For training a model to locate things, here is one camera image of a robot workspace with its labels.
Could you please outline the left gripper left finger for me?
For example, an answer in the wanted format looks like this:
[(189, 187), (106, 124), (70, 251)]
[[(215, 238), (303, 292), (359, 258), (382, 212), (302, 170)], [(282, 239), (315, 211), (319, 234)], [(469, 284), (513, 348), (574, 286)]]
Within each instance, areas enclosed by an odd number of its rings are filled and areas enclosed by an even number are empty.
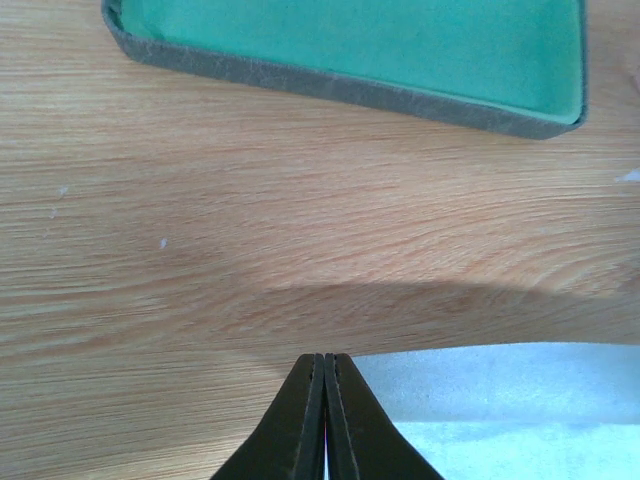
[(322, 479), (324, 390), (324, 356), (300, 356), (257, 427), (212, 479)]

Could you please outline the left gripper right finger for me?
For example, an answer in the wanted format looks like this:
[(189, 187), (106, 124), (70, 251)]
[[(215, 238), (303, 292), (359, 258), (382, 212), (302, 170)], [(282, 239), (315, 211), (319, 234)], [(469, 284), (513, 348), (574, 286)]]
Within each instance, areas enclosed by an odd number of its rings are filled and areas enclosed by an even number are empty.
[(325, 398), (331, 479), (441, 477), (394, 426), (349, 355), (325, 355)]

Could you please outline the light blue cleaning cloth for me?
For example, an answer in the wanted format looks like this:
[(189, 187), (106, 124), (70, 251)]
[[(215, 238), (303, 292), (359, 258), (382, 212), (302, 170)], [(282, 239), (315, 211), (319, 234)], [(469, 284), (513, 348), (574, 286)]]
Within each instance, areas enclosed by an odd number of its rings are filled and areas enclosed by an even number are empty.
[(516, 343), (358, 356), (402, 437), (446, 479), (635, 479), (639, 350)]

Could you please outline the grey glasses case green lining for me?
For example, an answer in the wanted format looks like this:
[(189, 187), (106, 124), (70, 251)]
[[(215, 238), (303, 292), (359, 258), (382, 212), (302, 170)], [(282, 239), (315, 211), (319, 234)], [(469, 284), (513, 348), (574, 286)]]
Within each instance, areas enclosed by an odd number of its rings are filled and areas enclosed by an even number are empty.
[(132, 60), (543, 140), (588, 112), (582, 1), (105, 1)]

